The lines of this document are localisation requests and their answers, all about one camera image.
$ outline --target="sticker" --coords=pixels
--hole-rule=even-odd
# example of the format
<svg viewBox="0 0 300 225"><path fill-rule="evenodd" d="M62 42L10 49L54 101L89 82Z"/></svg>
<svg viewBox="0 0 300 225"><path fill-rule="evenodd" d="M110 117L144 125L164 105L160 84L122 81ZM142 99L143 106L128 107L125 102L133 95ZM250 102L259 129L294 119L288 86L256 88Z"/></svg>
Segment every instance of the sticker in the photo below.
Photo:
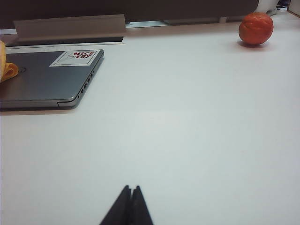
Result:
<svg viewBox="0 0 300 225"><path fill-rule="evenodd" d="M100 50L66 51L50 67L89 66L99 52Z"/></svg>

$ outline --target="white table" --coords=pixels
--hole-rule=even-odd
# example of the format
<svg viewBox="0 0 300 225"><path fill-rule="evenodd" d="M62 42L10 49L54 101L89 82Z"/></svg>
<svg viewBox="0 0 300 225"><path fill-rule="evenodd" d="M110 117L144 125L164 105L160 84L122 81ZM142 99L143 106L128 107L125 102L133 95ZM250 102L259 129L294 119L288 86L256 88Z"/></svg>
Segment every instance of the white table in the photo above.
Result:
<svg viewBox="0 0 300 225"><path fill-rule="evenodd" d="M1 224L98 225L140 185L156 225L298 225L300 19L127 30L74 110L1 113Z"/></svg>

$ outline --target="gray laptop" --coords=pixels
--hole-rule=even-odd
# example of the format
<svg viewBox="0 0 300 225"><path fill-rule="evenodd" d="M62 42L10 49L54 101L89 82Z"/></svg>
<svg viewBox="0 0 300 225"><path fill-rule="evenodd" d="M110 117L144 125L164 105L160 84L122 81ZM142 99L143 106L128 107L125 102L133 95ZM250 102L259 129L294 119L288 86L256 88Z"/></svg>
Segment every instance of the gray laptop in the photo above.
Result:
<svg viewBox="0 0 300 225"><path fill-rule="evenodd" d="M0 83L0 110L75 108L103 55L103 50L7 54L19 74Z"/></svg>

